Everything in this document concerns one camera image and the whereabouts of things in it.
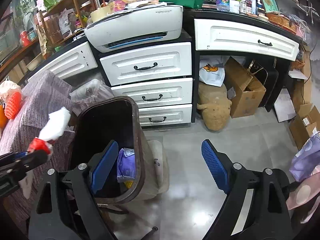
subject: drawer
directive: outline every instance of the drawer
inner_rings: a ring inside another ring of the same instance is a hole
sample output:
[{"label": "drawer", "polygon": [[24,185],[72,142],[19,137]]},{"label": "drawer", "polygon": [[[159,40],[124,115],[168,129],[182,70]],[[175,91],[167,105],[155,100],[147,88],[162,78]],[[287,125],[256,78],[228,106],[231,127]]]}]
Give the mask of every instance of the drawer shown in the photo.
[{"label": "drawer", "polygon": [[295,61],[299,44],[259,27],[221,20],[195,19],[196,50],[229,50],[265,54]]},{"label": "drawer", "polygon": [[191,122],[192,104],[159,106],[139,109],[141,126],[165,125]]},{"label": "drawer", "polygon": [[31,76],[28,82],[40,76],[45,70],[50,70],[59,78],[65,79],[97,67],[98,65],[90,49],[89,42],[85,42],[49,62]]},{"label": "drawer", "polygon": [[133,49],[100,59],[112,86],[191,75],[191,43]]},{"label": "drawer", "polygon": [[191,103],[192,78],[135,83],[112,87],[114,95],[131,97],[139,108]]}]

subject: brown stuffed animal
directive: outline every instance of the brown stuffed animal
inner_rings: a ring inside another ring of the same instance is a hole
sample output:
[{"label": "brown stuffed animal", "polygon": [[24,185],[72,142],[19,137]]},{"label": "brown stuffed animal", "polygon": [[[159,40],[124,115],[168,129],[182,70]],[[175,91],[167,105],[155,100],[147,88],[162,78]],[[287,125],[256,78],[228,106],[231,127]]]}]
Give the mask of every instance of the brown stuffed animal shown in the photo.
[{"label": "brown stuffed animal", "polygon": [[199,82],[197,109],[201,110],[205,126],[213,131],[221,130],[230,118],[232,102],[227,98],[227,89]]}]

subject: orange cartoon logo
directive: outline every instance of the orange cartoon logo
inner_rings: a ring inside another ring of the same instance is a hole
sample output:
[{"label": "orange cartoon logo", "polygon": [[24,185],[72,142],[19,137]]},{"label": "orange cartoon logo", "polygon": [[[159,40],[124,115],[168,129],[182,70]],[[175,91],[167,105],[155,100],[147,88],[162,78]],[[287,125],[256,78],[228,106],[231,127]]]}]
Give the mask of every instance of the orange cartoon logo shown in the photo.
[{"label": "orange cartoon logo", "polygon": [[207,72],[217,72],[218,68],[216,66],[211,67],[210,64],[207,64],[203,67]]}]

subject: gray tablecloth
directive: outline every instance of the gray tablecloth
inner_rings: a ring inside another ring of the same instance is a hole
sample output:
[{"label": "gray tablecloth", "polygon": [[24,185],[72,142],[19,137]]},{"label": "gray tablecloth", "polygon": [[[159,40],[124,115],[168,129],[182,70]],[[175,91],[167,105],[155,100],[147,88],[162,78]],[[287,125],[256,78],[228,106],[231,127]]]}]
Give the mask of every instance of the gray tablecloth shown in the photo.
[{"label": "gray tablecloth", "polygon": [[[20,112],[15,119],[9,120],[4,128],[0,140],[0,155],[26,150],[49,120],[49,113],[63,106],[71,112],[72,102],[68,99],[71,89],[69,84],[49,71],[38,82],[28,83],[22,89],[23,105]],[[68,147],[73,137],[74,132],[66,130],[54,144],[50,161],[34,169],[35,176],[29,199],[25,199],[21,189],[5,198],[5,209],[24,233],[26,233],[26,219],[30,215],[42,174],[49,168],[57,171],[67,170],[70,157]]]}]

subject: blue gripper pad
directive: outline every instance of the blue gripper pad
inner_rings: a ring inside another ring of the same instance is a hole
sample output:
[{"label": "blue gripper pad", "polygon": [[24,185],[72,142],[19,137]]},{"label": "blue gripper pad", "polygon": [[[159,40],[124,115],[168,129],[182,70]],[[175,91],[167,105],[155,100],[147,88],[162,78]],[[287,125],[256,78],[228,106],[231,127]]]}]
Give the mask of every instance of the blue gripper pad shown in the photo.
[{"label": "blue gripper pad", "polygon": [[207,141],[202,142],[201,153],[218,188],[228,194],[230,191],[228,173]]},{"label": "blue gripper pad", "polygon": [[119,147],[116,141],[106,150],[104,156],[101,158],[99,164],[92,172],[91,190],[94,194],[103,188],[104,183],[116,162],[119,154]]}]

